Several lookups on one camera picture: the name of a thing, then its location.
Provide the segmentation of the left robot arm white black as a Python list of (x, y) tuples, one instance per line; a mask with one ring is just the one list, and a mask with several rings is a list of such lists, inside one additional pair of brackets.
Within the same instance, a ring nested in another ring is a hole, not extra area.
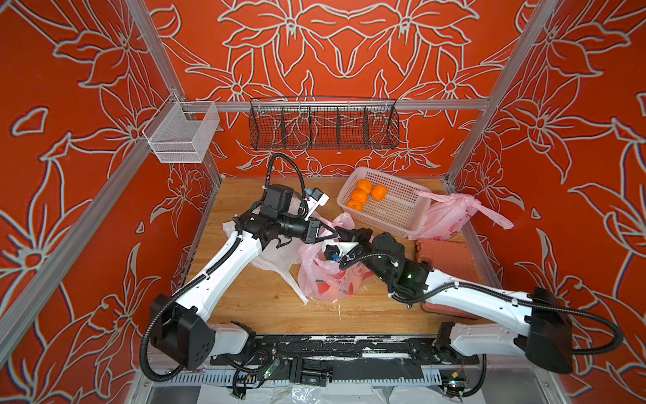
[(294, 240), (322, 242), (323, 223), (313, 213), (329, 197), (309, 189), (303, 178), (300, 191), (274, 184), (268, 173), (260, 200), (233, 218), (234, 230), (225, 245), (187, 284), (171, 296), (159, 295), (151, 304), (151, 321), (141, 340), (139, 362), (153, 382), (171, 380), (182, 370), (195, 370), (213, 356), (238, 355), (250, 330), (235, 323), (212, 328), (211, 318), (237, 276), (272, 242), (283, 247)]

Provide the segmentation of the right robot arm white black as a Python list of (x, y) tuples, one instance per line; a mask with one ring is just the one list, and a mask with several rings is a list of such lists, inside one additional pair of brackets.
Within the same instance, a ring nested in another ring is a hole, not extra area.
[[(577, 356), (603, 355), (624, 341), (621, 328), (606, 318), (562, 306), (543, 288), (532, 293), (504, 291), (459, 279), (439, 269), (408, 259), (405, 248), (387, 232), (374, 237), (369, 229), (341, 229), (340, 237), (323, 248), (326, 259), (341, 270), (355, 264), (367, 269), (387, 286), (389, 297), (401, 304), (447, 306), (479, 316), (479, 326), (448, 323), (436, 345), (466, 356), (523, 356), (556, 374), (570, 374)], [(612, 334), (608, 343), (592, 348), (573, 345), (572, 318), (602, 324)]]

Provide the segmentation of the pink printed plastic bag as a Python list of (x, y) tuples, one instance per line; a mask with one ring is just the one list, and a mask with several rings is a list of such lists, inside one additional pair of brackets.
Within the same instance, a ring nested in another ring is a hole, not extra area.
[(487, 208), (472, 195), (458, 193), (439, 195), (430, 191), (420, 191), (418, 195), (431, 200), (432, 203), (422, 216), (421, 229), (408, 236), (409, 240), (448, 241), (477, 213), (482, 213), (503, 230), (514, 227), (514, 224), (504, 215)]

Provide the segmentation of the plain pink plastic bag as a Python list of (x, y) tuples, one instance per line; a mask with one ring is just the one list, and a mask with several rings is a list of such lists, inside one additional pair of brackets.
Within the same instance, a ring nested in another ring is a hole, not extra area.
[(324, 246), (304, 244), (299, 252), (298, 285), (309, 300), (339, 301), (353, 296), (373, 274), (364, 264), (341, 270), (336, 261), (326, 260)]

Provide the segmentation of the white plastic bag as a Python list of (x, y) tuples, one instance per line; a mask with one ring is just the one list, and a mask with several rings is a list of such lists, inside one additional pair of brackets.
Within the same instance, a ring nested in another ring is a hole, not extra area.
[(278, 243), (278, 240), (272, 240), (265, 249), (261, 249), (259, 240), (246, 233), (230, 260), (236, 264), (247, 263), (257, 269), (273, 271), (280, 275), (306, 306), (309, 300), (291, 274), (292, 267), (300, 264), (299, 248), (303, 246), (303, 242), (296, 240), (281, 248), (278, 248)]

